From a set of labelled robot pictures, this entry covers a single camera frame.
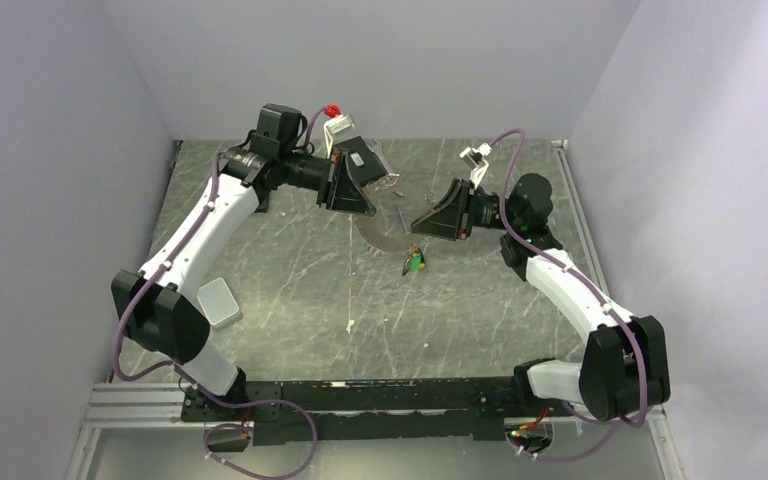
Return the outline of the metal disc with keyrings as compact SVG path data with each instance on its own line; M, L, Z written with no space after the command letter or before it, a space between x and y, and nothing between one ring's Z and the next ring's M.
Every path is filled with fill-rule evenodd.
M435 203L435 195L419 182L399 174L390 174L363 188L377 213L372 217L354 215L352 224L372 248L384 252L403 252L410 244L425 240L424 235L411 231L410 224L426 213ZM405 233L396 208L404 214L411 235Z

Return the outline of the green key tag with keys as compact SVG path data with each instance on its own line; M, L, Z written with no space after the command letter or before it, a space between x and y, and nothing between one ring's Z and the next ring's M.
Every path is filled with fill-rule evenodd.
M409 248L409 256L405 260L402 268L402 275L416 273L423 270L426 266L425 256L418 244L412 244Z

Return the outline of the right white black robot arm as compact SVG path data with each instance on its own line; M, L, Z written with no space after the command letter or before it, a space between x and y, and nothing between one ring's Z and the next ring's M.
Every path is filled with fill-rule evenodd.
M664 328L619 306L575 265L548 225L551 196L550 182L534 173L522 175L506 197L455 179L411 230L452 241L474 228L501 230L505 265L548 298L584 341L578 363L539 359L516 367L510 392L517 411L534 415L557 400L583 406L598 422L638 425L670 397Z

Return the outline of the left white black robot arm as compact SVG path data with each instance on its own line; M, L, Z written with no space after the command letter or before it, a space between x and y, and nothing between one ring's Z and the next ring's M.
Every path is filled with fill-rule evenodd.
M167 243L136 271L115 275L116 378L132 382L173 366L208 395L208 407L221 419L245 411L246 374L212 343L212 326L197 304L210 266L279 187L312 191L317 204L331 211L373 216L372 189L394 174L349 115L335 105L321 112L328 119L325 152L318 155L308 145L312 119L292 107L265 104L241 143L212 156L205 190Z

